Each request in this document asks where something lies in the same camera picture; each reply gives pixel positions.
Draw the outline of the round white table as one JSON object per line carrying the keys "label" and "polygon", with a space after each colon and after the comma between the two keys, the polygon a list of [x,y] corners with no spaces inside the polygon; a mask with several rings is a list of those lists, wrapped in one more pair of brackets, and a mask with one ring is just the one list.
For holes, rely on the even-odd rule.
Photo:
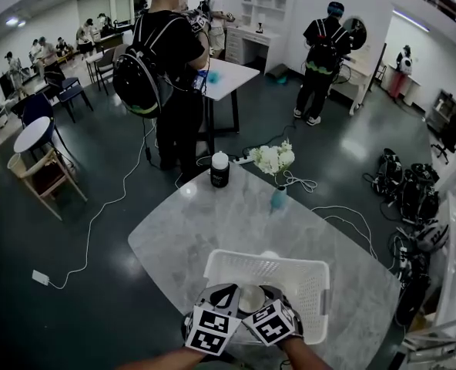
{"label": "round white table", "polygon": [[50,127],[50,123],[50,118],[42,116],[28,124],[18,135],[13,146],[14,152],[24,153],[33,148],[45,135]]}

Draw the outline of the blue vase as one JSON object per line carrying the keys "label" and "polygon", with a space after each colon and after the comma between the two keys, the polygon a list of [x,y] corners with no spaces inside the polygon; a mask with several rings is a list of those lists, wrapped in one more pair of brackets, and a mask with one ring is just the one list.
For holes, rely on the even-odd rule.
{"label": "blue vase", "polygon": [[278,186],[270,200],[271,211],[282,210],[285,208],[287,202],[287,188],[285,186]]}

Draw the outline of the white dresser desk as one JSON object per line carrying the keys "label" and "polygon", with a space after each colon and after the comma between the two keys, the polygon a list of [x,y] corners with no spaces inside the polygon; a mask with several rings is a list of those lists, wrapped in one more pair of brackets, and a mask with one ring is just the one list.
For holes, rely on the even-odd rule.
{"label": "white dresser desk", "polygon": [[246,66],[263,60],[260,71],[266,75],[283,62],[283,37],[264,31],[257,33],[246,26],[226,28],[225,60]]}

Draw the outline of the grey cup with handle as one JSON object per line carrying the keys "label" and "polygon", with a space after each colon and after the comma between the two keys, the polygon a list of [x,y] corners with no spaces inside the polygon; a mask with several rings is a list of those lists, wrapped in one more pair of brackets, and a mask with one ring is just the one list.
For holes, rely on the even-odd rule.
{"label": "grey cup with handle", "polygon": [[253,284],[243,284],[240,287],[239,311],[252,314],[259,311],[266,301],[263,289]]}

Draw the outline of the black office chair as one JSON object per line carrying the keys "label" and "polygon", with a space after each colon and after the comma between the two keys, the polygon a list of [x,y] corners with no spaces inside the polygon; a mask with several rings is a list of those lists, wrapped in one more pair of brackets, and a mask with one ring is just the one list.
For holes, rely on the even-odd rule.
{"label": "black office chair", "polygon": [[456,113],[451,117],[440,137],[441,145],[433,144],[431,148],[438,151],[437,158],[444,157],[445,164],[449,164],[448,152],[456,152]]}

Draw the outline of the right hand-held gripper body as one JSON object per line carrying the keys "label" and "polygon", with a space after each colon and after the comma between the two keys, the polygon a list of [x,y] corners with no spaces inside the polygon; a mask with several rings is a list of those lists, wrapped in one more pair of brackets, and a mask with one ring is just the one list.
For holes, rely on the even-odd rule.
{"label": "right hand-held gripper body", "polygon": [[281,300],[275,300],[244,318],[243,324],[265,346],[275,345],[291,336],[301,337],[297,316]]}

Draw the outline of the white rectangular table black legs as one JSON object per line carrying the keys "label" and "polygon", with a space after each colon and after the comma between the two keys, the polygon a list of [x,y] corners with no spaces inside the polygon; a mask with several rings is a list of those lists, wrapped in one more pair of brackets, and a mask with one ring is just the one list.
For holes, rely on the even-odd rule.
{"label": "white rectangular table black legs", "polygon": [[[216,73],[220,75],[219,79],[215,83],[208,82],[203,95],[206,130],[198,133],[198,140],[206,143],[209,155],[215,153],[214,141],[218,136],[240,131],[237,90],[258,76],[260,71],[219,59],[211,59],[209,74]],[[227,96],[231,97],[233,126],[216,129],[214,127],[214,103]]]}

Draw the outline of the black dome backpack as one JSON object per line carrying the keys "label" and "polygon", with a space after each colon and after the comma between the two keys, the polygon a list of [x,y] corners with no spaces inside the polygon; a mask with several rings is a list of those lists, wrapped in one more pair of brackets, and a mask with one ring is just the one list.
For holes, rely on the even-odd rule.
{"label": "black dome backpack", "polygon": [[133,45],[116,60],[112,84],[128,111],[145,119],[157,119],[173,95],[173,84],[156,57]]}

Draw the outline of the white plastic basket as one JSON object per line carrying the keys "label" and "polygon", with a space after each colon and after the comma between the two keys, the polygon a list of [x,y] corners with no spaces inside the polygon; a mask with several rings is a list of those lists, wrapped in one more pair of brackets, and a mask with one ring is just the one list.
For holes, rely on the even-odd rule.
{"label": "white plastic basket", "polygon": [[301,316],[303,338],[318,345],[327,336],[330,312],[330,271],[323,261],[278,257],[216,249],[211,252],[203,275],[209,287],[218,284],[269,285],[278,288]]}

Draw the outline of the person's left forearm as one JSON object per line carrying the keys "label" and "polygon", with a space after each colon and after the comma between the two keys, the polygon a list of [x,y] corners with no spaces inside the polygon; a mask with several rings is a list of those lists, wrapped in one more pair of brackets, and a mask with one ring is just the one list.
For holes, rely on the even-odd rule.
{"label": "person's left forearm", "polygon": [[205,357],[201,351],[182,347],[154,358],[120,365],[116,370],[193,370]]}

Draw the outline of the pile of black backpacks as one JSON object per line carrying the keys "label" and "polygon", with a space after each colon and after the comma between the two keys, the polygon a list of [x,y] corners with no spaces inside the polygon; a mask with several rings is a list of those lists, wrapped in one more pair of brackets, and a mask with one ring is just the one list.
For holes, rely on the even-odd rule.
{"label": "pile of black backpacks", "polygon": [[[398,218],[394,219],[388,217],[384,210],[381,211],[387,220],[399,224],[388,238],[387,248],[393,258],[391,270],[401,283],[394,322],[406,327],[420,310],[431,286],[428,269],[431,256],[437,251],[432,254],[420,251],[414,235],[431,220],[442,222],[440,197],[435,190],[439,176],[427,163],[413,163],[403,168],[399,156],[392,149],[385,148],[378,158],[376,173],[365,173],[363,178],[382,198],[383,205],[393,207],[398,212]],[[409,252],[405,270],[399,269],[401,246],[405,246]]]}

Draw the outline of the wooden chair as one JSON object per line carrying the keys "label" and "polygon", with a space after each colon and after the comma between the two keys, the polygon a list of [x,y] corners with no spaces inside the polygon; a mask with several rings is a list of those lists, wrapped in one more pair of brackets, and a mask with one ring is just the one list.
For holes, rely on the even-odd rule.
{"label": "wooden chair", "polygon": [[70,184],[84,202],[88,201],[72,177],[69,168],[61,161],[61,156],[61,153],[55,149],[50,149],[33,166],[28,169],[24,168],[21,173],[16,174],[40,203],[60,221],[62,221],[62,217],[51,207],[47,199],[53,198],[54,192],[63,184]]}

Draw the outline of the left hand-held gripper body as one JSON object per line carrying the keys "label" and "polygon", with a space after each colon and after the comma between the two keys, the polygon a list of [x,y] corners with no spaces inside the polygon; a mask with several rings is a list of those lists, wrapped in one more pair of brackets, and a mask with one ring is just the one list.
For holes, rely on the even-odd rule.
{"label": "left hand-held gripper body", "polygon": [[195,305],[186,316],[185,346],[204,354],[221,356],[242,320]]}

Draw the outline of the black canister white lid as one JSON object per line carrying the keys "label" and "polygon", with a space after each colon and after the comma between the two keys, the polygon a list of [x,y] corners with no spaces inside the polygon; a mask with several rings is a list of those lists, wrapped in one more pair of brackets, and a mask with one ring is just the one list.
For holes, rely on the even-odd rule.
{"label": "black canister white lid", "polygon": [[216,188],[223,188],[228,184],[230,175],[229,157],[222,151],[214,153],[211,158],[210,180]]}

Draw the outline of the navy chair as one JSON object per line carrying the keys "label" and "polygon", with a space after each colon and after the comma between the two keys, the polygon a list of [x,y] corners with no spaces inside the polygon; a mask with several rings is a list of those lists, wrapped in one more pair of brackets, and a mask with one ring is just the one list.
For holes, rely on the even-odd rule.
{"label": "navy chair", "polygon": [[63,105],[71,120],[75,123],[72,109],[73,100],[80,96],[85,105],[93,111],[92,105],[77,77],[64,77],[60,72],[46,71],[44,75],[46,83],[50,86],[54,96]]}

